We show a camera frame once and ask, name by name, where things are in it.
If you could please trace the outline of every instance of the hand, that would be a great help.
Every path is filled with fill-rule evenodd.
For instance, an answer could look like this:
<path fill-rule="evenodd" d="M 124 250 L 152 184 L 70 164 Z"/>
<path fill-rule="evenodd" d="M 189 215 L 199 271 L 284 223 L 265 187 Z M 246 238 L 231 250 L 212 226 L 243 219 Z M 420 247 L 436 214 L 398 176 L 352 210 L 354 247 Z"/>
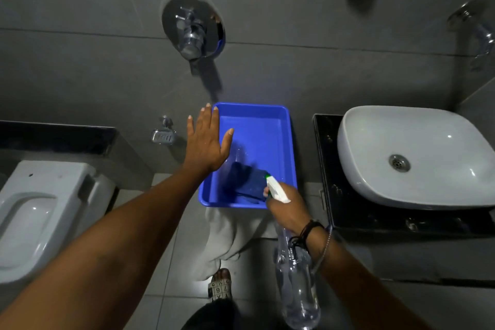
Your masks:
<path fill-rule="evenodd" d="M 311 220 L 311 216 L 298 190 L 286 183 L 280 183 L 280 185 L 290 202 L 284 204 L 274 198 L 270 198 L 266 202 L 266 207 L 269 208 L 277 222 L 283 228 L 287 228 L 294 235 L 299 235 Z M 263 194 L 265 197 L 268 196 L 268 187 L 265 188 Z"/>
<path fill-rule="evenodd" d="M 223 136 L 222 145 L 218 142 L 220 117 L 218 107 L 211 112 L 211 105 L 207 103 L 197 118 L 196 130 L 193 117 L 187 119 L 187 147 L 184 168 L 199 170 L 207 176 L 216 171 L 229 157 L 230 145 L 234 129 L 230 128 Z"/>

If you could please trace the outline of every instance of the sandal strap with numbers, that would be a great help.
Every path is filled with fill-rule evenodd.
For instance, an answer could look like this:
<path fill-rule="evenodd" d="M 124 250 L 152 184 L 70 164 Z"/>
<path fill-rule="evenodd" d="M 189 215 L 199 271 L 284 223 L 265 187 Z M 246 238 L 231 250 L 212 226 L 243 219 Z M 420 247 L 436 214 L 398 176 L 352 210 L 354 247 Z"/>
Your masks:
<path fill-rule="evenodd" d="M 232 281 L 230 279 L 215 280 L 208 284 L 208 297 L 211 301 L 218 299 L 232 299 L 230 287 Z"/>

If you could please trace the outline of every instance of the blue plastic tray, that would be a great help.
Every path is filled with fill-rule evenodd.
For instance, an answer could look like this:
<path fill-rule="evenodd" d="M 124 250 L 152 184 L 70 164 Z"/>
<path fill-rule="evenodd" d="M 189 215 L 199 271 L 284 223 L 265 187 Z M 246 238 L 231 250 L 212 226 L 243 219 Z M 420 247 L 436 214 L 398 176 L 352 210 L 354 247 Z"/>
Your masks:
<path fill-rule="evenodd" d="M 264 201 L 225 193 L 222 183 L 232 162 L 241 162 L 268 171 L 280 182 L 297 186 L 291 118 L 284 106 L 217 103 L 220 114 L 220 141 L 234 128 L 230 156 L 218 171 L 201 183 L 199 199 L 204 206 L 266 208 Z"/>

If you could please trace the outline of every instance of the plastic bottle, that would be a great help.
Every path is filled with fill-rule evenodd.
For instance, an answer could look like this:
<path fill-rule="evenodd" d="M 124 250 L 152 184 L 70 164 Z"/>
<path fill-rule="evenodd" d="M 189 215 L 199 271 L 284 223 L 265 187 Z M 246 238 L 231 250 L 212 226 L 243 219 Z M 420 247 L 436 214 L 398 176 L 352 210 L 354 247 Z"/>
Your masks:
<path fill-rule="evenodd" d="M 277 200 L 289 202 L 280 185 L 267 180 L 270 194 Z M 282 315 L 294 330 L 311 330 L 318 326 L 321 310 L 311 271 L 311 257 L 302 248 L 289 247 L 292 233 L 276 224 L 278 246 L 274 253 L 275 276 L 282 301 Z"/>

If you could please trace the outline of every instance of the foot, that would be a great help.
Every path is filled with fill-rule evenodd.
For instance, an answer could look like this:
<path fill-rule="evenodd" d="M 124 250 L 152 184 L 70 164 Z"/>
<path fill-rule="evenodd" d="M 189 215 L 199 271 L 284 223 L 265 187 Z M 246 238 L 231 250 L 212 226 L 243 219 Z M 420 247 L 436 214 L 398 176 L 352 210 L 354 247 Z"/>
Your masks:
<path fill-rule="evenodd" d="M 232 299 L 232 280 L 228 269 L 220 269 L 213 277 L 208 285 L 208 297 L 211 301 L 218 299 Z"/>

